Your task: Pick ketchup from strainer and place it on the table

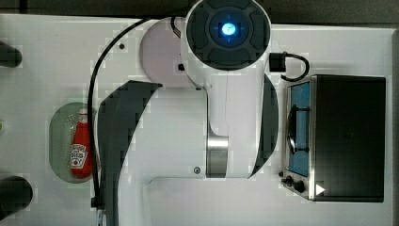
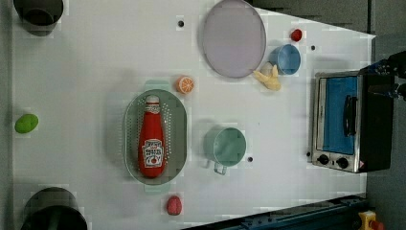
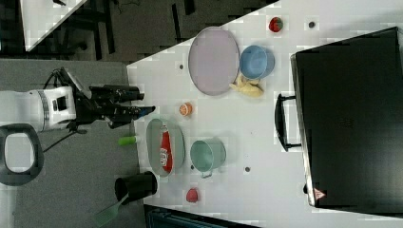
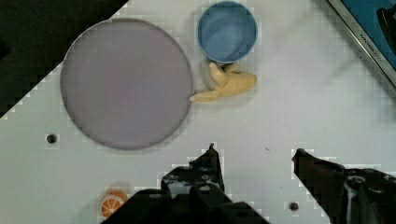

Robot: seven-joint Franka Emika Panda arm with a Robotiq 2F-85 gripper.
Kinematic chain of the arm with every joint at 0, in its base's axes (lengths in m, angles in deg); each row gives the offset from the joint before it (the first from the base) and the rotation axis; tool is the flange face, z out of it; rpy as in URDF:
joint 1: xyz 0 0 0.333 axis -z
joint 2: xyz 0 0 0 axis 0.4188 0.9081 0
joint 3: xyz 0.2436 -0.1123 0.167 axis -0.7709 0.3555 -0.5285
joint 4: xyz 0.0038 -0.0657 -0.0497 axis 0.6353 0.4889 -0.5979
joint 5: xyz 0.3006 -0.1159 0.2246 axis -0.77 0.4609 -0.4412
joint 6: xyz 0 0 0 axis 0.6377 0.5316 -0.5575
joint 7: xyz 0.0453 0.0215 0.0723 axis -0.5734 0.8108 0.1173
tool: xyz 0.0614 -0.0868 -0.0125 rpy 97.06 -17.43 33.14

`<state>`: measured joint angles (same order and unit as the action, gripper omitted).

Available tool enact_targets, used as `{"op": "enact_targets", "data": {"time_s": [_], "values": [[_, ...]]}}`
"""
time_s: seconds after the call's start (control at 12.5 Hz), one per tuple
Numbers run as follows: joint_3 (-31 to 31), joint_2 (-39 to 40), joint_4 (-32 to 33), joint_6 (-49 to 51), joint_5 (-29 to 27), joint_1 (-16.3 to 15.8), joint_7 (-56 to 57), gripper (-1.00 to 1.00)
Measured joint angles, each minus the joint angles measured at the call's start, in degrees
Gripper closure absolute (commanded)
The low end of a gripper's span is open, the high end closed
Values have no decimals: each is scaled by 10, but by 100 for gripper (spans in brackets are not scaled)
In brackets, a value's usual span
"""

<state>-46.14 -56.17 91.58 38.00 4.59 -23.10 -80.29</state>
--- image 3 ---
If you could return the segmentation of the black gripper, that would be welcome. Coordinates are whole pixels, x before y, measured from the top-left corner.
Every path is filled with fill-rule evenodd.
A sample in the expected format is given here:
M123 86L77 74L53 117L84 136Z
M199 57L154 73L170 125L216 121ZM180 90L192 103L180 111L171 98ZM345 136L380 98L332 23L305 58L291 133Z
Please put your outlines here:
M91 93L87 91L79 80L69 73L65 68L59 69L60 82L62 86L70 86L75 105L76 118L72 120L67 127L70 130L77 130L80 125L92 124L95 121L103 120L96 103L91 100ZM129 101L142 101L144 94L136 86L130 85L105 85L110 92L110 97L115 103L123 103ZM142 117L152 113L156 109L155 106L119 106L110 114L107 114L108 126L117 128L130 124L132 121L141 119Z

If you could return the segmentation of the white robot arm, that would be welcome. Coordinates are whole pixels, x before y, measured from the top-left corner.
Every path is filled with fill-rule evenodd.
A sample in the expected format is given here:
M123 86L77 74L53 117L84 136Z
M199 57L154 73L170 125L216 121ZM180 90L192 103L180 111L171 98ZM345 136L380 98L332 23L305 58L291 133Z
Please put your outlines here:
M53 70L41 89L1 92L1 125L28 124L37 132L67 129L98 120L114 129L152 113L154 106L132 106L144 94L136 86L85 87L65 68Z

